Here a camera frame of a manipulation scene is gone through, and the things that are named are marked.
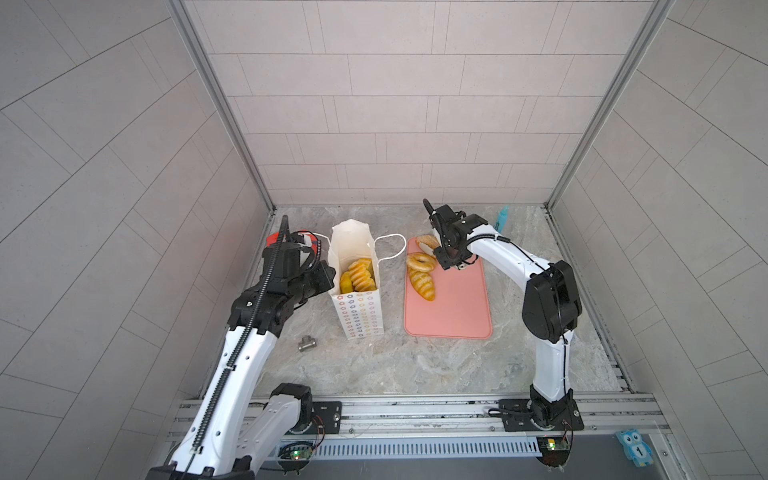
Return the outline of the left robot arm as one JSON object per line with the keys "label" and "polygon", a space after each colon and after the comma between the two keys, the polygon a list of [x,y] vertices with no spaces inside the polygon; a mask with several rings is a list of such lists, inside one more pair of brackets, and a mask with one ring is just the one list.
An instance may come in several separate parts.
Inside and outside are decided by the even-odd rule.
{"label": "left robot arm", "polygon": [[258,282],[233,302],[211,383],[184,439],[150,479],[253,479],[281,438],[312,423],[312,392],[282,383],[256,420],[243,425],[254,389],[282,330],[307,301],[330,291],[336,274],[322,243],[282,218],[263,251]]}

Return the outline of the orange oval bread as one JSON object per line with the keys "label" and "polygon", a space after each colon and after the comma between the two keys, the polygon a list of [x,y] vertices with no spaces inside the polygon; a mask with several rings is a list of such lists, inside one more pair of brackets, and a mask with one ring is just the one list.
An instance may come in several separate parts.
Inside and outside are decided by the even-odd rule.
{"label": "orange oval bread", "polygon": [[349,294],[354,292],[354,286],[351,279],[351,273],[349,271],[345,271],[341,277],[340,277],[340,293],[342,295]]}

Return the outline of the ridged spiral bread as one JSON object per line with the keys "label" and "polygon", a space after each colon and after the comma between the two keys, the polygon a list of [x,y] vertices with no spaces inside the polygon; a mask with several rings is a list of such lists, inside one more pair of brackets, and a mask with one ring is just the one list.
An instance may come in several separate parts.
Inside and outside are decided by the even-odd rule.
{"label": "ridged spiral bread", "polygon": [[352,287],[356,292],[367,292],[377,289],[371,258],[356,260],[349,266],[347,272],[350,274]]}

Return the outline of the white paper bag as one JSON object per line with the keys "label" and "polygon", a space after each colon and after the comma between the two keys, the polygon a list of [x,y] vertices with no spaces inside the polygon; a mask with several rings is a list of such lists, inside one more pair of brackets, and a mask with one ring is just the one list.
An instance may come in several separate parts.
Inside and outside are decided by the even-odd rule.
{"label": "white paper bag", "polygon": [[[399,238],[400,250],[387,257],[379,258],[376,242],[387,238]],[[381,299],[382,280],[380,263],[400,256],[406,249],[402,234],[393,233],[374,238],[369,225],[354,219],[343,221],[332,228],[329,243],[328,264],[335,270],[334,286],[329,291],[341,326],[348,339],[358,339],[384,333],[383,307]],[[367,292],[340,293],[340,277],[349,266],[360,258],[371,258],[377,289]]]}

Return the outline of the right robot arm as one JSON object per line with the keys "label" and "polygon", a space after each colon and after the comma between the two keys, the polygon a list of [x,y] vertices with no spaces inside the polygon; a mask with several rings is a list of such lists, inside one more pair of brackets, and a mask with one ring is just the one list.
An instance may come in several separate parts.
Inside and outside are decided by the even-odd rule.
{"label": "right robot arm", "polygon": [[535,427],[566,433],[584,428],[570,386],[570,354],[582,301],[572,266],[535,256],[476,214],[448,205],[423,204],[439,246],[436,258],[448,270],[482,259],[511,278],[524,293],[521,318],[536,338],[535,370],[526,403],[503,400],[497,408],[507,431]]}

